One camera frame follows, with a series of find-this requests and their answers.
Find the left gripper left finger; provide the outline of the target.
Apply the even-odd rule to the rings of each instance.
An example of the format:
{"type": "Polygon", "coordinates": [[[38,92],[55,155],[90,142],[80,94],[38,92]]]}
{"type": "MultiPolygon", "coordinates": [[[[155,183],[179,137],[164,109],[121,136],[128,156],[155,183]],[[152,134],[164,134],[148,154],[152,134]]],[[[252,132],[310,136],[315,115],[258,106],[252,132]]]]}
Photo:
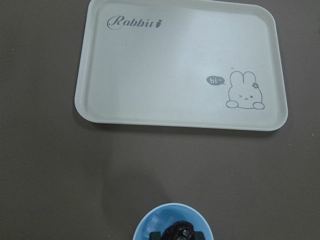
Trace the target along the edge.
{"type": "Polygon", "coordinates": [[[161,240],[162,233],[160,231],[154,231],[149,234],[149,240],[161,240]]]}

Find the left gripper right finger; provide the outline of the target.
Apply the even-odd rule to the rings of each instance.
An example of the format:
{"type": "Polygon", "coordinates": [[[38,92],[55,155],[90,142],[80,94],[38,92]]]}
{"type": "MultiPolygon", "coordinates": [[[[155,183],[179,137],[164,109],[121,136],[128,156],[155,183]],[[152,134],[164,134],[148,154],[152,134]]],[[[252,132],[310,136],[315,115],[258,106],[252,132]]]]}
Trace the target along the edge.
{"type": "Polygon", "coordinates": [[[201,231],[195,231],[193,238],[194,240],[204,240],[204,233],[201,231]]]}

